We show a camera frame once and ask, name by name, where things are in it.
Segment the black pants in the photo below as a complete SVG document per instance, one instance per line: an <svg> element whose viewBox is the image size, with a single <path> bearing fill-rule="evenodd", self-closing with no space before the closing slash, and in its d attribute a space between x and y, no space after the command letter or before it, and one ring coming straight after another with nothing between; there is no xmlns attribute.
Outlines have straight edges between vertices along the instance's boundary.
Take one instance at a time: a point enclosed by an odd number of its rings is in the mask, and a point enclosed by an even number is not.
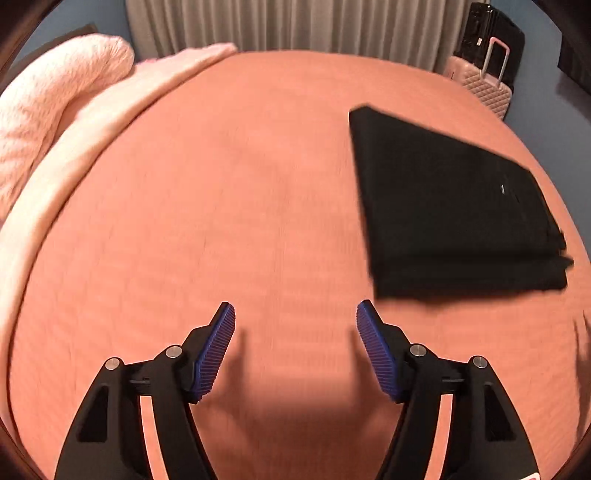
<svg viewBox="0 0 591 480"><path fill-rule="evenodd" d="M377 298L567 287L574 262L528 169L370 106L349 131Z"/></svg>

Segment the salmon quilted bedspread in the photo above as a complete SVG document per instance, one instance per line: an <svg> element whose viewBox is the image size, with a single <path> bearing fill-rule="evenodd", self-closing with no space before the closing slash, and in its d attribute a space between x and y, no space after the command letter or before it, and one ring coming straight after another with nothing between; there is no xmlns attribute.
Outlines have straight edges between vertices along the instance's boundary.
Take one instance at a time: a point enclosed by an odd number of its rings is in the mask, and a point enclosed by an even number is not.
<svg viewBox="0 0 591 480"><path fill-rule="evenodd" d="M372 295L349 111L370 104L528 168L574 266L561 292L393 300L382 318L437 355L486 357L543 478L590 421L590 263L557 189L510 128L457 84L376 59L243 53L155 102L100 155L49 230L23 296L9 391L52 477L103 362L150 359L211 320L236 330L193 409L221 479L372 479L401 408L356 332Z"/></svg>

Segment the pink dotted pillow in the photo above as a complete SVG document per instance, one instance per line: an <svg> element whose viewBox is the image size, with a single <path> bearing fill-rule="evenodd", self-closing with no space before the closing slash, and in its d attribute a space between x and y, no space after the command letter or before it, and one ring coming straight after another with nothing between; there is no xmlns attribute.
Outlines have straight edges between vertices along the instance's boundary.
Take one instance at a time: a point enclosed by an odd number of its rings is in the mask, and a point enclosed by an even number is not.
<svg viewBox="0 0 591 480"><path fill-rule="evenodd" d="M52 145L67 105L126 77L130 44L117 36L72 38L29 64L1 94L1 219Z"/></svg>

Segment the light pink blanket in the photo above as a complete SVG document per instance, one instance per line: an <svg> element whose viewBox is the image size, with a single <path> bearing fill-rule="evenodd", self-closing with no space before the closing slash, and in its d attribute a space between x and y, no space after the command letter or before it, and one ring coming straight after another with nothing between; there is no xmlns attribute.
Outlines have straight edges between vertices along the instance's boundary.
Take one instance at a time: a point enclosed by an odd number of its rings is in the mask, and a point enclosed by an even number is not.
<svg viewBox="0 0 591 480"><path fill-rule="evenodd" d="M1 348L6 350L32 263L57 212L99 153L145 107L204 69L235 55L231 43L188 48L133 63L116 83L66 107L48 152L1 219Z"/></svg>

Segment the pink quilted suitcase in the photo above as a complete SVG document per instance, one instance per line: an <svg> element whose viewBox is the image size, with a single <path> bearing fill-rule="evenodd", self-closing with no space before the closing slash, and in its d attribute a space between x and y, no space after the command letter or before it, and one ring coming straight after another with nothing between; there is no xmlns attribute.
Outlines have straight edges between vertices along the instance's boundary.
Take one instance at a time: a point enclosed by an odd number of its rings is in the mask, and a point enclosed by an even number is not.
<svg viewBox="0 0 591 480"><path fill-rule="evenodd" d="M504 57L498 75L493 76L488 73L488 68L496 45L503 49ZM509 58L509 46L498 38L491 37L482 68L460 57L450 56L444 76L468 90L498 118L504 120L512 99L510 87L503 82Z"/></svg>

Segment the grey pleated curtain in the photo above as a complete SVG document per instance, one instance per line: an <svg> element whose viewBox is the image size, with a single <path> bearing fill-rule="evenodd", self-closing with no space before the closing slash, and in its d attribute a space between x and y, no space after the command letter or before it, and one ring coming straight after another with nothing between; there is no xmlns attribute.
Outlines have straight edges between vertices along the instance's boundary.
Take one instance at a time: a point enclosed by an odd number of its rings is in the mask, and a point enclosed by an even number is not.
<svg viewBox="0 0 591 480"><path fill-rule="evenodd" d="M128 1L143 59L232 43L242 51L310 50L441 72L461 40L468 1Z"/></svg>

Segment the dark headboard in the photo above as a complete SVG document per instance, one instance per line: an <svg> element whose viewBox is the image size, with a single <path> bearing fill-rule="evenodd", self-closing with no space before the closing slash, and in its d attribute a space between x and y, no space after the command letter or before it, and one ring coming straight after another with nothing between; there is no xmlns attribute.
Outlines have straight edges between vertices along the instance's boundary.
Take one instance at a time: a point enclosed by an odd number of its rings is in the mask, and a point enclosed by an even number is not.
<svg viewBox="0 0 591 480"><path fill-rule="evenodd" d="M7 74L2 78L0 83L0 92L3 93L8 85L19 75L22 71L29 66L34 60L48 52L49 50L61 45L62 43L74 39L76 37L81 37L85 35L95 34L98 32L98 29L94 23L86 24L80 28L72 30L64 35L54 38L53 40L43 44L36 50L28 53L22 59L17 61L14 65L10 67Z"/></svg>

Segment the black hard suitcase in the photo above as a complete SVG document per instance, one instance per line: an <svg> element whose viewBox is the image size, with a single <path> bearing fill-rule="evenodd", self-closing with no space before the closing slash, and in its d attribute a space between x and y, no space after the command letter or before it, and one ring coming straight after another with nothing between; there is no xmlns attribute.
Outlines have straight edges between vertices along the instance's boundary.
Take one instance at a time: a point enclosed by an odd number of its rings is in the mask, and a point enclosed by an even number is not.
<svg viewBox="0 0 591 480"><path fill-rule="evenodd" d="M454 54L483 70L491 52L487 73L498 77L509 53L501 81L514 90L524 47L525 34L505 13L489 4L473 2Z"/></svg>

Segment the wall mounted black television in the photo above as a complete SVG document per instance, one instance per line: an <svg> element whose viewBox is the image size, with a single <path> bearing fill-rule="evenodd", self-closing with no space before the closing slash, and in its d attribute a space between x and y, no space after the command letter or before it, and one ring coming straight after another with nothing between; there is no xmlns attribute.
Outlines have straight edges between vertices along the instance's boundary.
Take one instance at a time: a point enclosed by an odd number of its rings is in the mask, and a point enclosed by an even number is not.
<svg viewBox="0 0 591 480"><path fill-rule="evenodd" d="M590 27L573 27L562 33L559 69L587 94L591 92Z"/></svg>

